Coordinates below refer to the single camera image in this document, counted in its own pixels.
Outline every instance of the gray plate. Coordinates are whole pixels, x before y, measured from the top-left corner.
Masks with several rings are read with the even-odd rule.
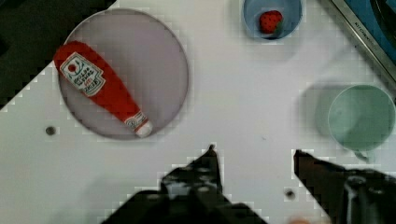
[[[110,64],[151,120],[151,135],[177,115],[187,95],[189,67],[182,46],[163,23],[132,9],[110,9],[82,22],[66,43],[72,40],[88,44]],[[109,138],[137,138],[64,78],[59,83],[67,107],[82,125]]]

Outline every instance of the ketchup bottle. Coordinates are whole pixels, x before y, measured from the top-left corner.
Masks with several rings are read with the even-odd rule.
[[[151,122],[120,78],[88,45],[78,41],[63,45],[55,53],[53,61],[59,74],[86,97],[132,128],[139,137],[151,133]]]

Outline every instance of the cup handle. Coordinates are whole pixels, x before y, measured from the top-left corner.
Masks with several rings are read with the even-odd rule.
[[[355,152],[356,157],[368,163],[375,161],[375,154],[373,151]]]

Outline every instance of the light blue bowl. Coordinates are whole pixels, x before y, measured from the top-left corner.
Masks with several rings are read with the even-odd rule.
[[[282,14],[282,31],[278,34],[266,35],[260,31],[260,15],[271,10],[277,10]],[[242,16],[249,36],[276,40],[291,34],[296,29],[303,16],[303,7],[301,0],[245,0]]]

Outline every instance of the white bottle cap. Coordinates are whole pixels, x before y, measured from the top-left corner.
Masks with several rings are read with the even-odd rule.
[[[137,136],[144,138],[151,134],[152,131],[152,123],[148,120],[142,127],[137,130]]]

